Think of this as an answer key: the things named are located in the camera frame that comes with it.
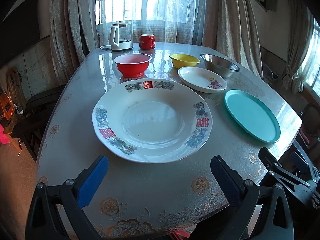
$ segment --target metal bowl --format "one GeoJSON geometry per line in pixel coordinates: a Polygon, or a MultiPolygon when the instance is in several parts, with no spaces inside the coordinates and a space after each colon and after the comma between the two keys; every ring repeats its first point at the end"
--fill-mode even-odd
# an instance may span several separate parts
{"type": "Polygon", "coordinates": [[[211,54],[201,54],[200,57],[204,59],[204,63],[207,69],[217,73],[223,78],[228,78],[234,72],[240,70],[240,68],[233,64],[231,61],[219,56],[211,54]]]}

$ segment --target large white plate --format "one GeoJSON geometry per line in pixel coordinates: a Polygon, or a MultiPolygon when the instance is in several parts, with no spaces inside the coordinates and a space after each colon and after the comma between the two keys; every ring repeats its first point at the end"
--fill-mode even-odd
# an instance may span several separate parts
{"type": "Polygon", "coordinates": [[[168,163],[205,144],[212,116],[190,88],[165,79],[139,79],[105,93],[93,109],[92,123],[99,140],[116,155],[168,163]]]}
{"type": "Polygon", "coordinates": [[[182,82],[204,93],[215,93],[227,88],[227,82],[218,74],[199,67],[182,67],[178,70],[182,82]]]}

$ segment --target tiled floor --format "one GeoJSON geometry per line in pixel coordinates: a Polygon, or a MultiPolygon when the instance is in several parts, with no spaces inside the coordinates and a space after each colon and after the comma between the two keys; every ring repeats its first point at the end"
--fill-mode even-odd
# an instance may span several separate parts
{"type": "Polygon", "coordinates": [[[24,144],[20,154],[11,143],[0,145],[0,221],[17,240],[24,240],[35,167],[24,144]]]}

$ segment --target mug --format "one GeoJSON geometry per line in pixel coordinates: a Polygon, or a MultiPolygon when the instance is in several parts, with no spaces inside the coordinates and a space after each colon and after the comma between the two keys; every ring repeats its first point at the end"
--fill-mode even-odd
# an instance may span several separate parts
{"type": "Polygon", "coordinates": [[[140,49],[154,49],[156,47],[155,36],[153,34],[140,35],[140,49]]]}

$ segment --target black screen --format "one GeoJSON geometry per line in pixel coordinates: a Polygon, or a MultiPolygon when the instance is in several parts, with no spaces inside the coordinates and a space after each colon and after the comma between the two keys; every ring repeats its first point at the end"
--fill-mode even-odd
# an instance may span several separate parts
{"type": "Polygon", "coordinates": [[[0,25],[0,66],[40,40],[38,0],[25,0],[0,25]]]}

